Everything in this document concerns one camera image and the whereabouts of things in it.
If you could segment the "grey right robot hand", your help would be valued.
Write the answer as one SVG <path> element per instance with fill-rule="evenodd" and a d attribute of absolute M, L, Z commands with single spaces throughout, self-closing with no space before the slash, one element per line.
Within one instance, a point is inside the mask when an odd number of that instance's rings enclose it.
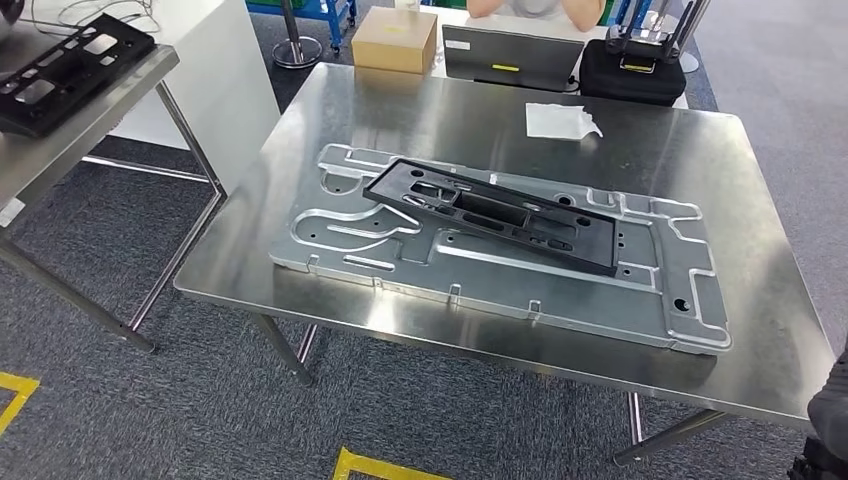
<path fill-rule="evenodd" d="M 807 413 L 819 437 L 847 432 L 847 351 L 836 359 L 826 383 L 809 401 Z"/>

